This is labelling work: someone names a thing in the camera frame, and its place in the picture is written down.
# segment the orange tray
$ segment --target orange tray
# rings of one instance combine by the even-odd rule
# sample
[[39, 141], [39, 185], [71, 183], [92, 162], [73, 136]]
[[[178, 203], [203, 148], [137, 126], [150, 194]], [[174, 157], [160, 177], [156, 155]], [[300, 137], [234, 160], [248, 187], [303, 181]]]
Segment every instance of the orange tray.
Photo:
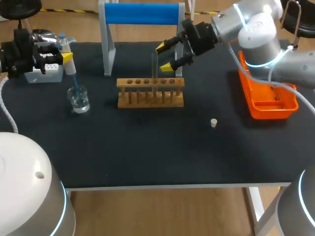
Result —
[[[248, 67], [245, 63], [243, 52], [239, 52], [240, 62], [245, 70]], [[296, 96], [282, 88], [264, 85], [252, 81], [239, 70], [242, 87], [246, 97], [251, 115], [255, 119], [286, 119], [299, 108]]]

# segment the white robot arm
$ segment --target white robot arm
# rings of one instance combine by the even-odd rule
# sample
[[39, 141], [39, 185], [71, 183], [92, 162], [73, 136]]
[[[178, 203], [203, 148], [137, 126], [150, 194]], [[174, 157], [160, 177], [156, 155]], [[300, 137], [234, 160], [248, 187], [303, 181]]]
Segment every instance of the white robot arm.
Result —
[[272, 81], [286, 82], [315, 89], [314, 52], [286, 51], [281, 49], [274, 21], [282, 17], [280, 0], [243, 0], [212, 17], [211, 23], [193, 25], [183, 21], [184, 31], [165, 40], [156, 49], [162, 53], [178, 42], [182, 42], [187, 53], [181, 59], [161, 66], [162, 71], [173, 71], [192, 63], [192, 58], [221, 43], [229, 46], [238, 39], [251, 74], [268, 80], [272, 70]]

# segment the black table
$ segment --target black table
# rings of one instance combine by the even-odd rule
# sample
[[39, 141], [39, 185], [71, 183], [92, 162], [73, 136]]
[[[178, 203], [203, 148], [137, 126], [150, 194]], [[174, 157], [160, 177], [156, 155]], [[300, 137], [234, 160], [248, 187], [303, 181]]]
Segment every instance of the black table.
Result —
[[[311, 112], [299, 102], [287, 120], [253, 120], [223, 46], [184, 67], [184, 108], [117, 109], [116, 79], [150, 77], [158, 44], [117, 43], [112, 77], [103, 76], [99, 43], [73, 44], [77, 77], [91, 104], [83, 115], [71, 112], [70, 78], [4, 86], [20, 134], [47, 152], [66, 188], [291, 182], [315, 163]], [[315, 104], [312, 90], [298, 90]], [[4, 115], [0, 130], [11, 131]]]

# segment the glowing blue ring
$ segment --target glowing blue ring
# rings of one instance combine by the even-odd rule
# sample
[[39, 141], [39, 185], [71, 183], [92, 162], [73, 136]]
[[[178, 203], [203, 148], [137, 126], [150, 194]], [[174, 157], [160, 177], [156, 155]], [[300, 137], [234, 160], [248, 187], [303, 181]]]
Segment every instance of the glowing blue ring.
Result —
[[241, 13], [241, 10], [240, 8], [238, 7], [238, 5], [235, 3], [233, 4], [235, 10], [237, 11], [237, 14], [239, 15], [240, 19], [241, 19], [241, 22], [243, 24], [243, 26], [245, 27], [246, 26], [246, 22], [245, 22], [245, 19], [244, 19], [244, 16], [243, 14]]
[[287, 52], [291, 51], [292, 48], [288, 46], [288, 49], [285, 50], [284, 52], [283, 51], [280, 51], [278, 53], [278, 55], [276, 56], [276, 58], [274, 58], [272, 61], [270, 62], [267, 62], [265, 64], [261, 64], [261, 65], [251, 65], [249, 63], [247, 63], [247, 61], [245, 61], [246, 65], [250, 66], [250, 67], [254, 67], [254, 68], [260, 68], [260, 67], [265, 67], [265, 66], [268, 66], [268, 65], [271, 65], [271, 64], [277, 64], [284, 56], [285, 54], [287, 54]]
[[62, 182], [61, 182], [61, 186], [63, 187], [63, 196], [64, 196], [63, 213], [61, 214], [60, 220], [59, 220], [57, 226], [55, 227], [54, 231], [53, 231], [49, 236], [53, 236], [53, 235], [56, 233], [56, 231], [58, 230], [58, 228], [59, 228], [61, 222], [63, 221], [63, 217], [64, 217], [64, 214], [65, 214], [65, 207], [66, 207], [67, 200], [66, 200], [65, 188], [64, 188]]
[[314, 221], [313, 218], [311, 217], [309, 211], [306, 209], [305, 203], [304, 203], [303, 198], [302, 198], [301, 182], [302, 182], [302, 177], [303, 177], [304, 172], [305, 172], [305, 170], [304, 170], [303, 173], [301, 174], [300, 180], [299, 180], [299, 198], [300, 198], [300, 202], [301, 202], [302, 208], [303, 208], [303, 210], [304, 210], [304, 212], [305, 212], [307, 218], [309, 219], [309, 221], [311, 222], [311, 224], [315, 227], [315, 221]]

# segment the small white cylinder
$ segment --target small white cylinder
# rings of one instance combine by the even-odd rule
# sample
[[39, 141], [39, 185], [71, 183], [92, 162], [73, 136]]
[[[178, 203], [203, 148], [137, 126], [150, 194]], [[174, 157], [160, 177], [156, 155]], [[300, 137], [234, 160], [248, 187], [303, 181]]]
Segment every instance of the small white cylinder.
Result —
[[211, 119], [211, 127], [214, 128], [218, 123], [217, 119]]

